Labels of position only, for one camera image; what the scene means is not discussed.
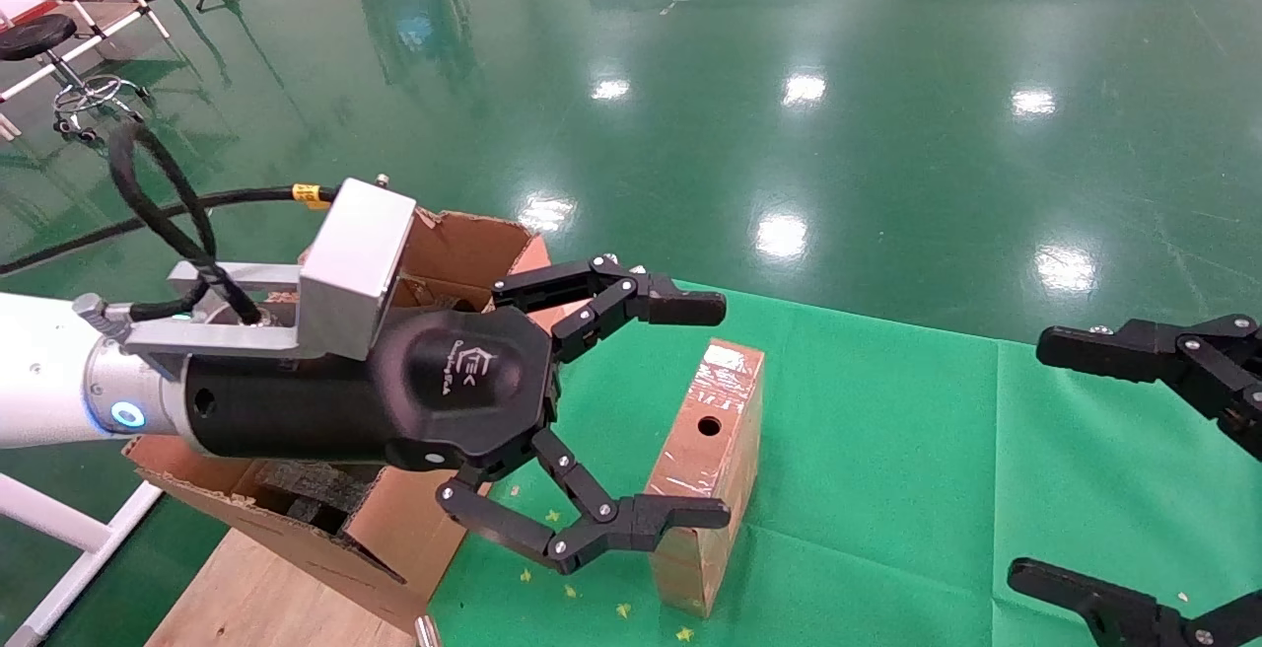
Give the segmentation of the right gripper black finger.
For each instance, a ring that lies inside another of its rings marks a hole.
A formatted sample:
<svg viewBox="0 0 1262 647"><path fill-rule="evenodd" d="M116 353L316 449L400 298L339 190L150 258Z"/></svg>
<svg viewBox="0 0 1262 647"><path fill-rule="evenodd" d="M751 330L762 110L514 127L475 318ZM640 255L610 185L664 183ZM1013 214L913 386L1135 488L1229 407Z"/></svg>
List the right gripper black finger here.
<svg viewBox="0 0 1262 647"><path fill-rule="evenodd" d="M1036 358L1132 383L1162 383L1256 460L1261 458L1261 330L1249 317L1194 325L1131 319L1117 329L1050 325Z"/></svg>
<svg viewBox="0 0 1262 647"><path fill-rule="evenodd" d="M1188 618L1153 595L1032 557L1011 562L1007 584L1036 602L1076 612L1098 646L1244 646L1261 637L1259 592Z"/></svg>

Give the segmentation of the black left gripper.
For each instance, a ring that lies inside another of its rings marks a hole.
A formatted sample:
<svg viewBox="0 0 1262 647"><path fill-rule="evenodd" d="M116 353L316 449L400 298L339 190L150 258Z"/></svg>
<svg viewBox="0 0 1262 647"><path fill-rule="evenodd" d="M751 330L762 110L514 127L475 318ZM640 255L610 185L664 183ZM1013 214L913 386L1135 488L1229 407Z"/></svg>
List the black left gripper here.
<svg viewBox="0 0 1262 647"><path fill-rule="evenodd" d="M461 467L437 491L448 517L559 574L608 551L652 552L671 528L729 525L724 499L611 498L544 430L557 417L555 361L581 358L630 322L718 325L727 314L722 293L685 291L666 275L631 272L597 255L501 277L492 301L509 309L398 309L362 361L324 354L284 367L193 356L184 380L189 439L223 458ZM572 304L550 335L528 318ZM500 479L530 452L581 512L570 526L557 531L481 494L478 470Z"/></svg>

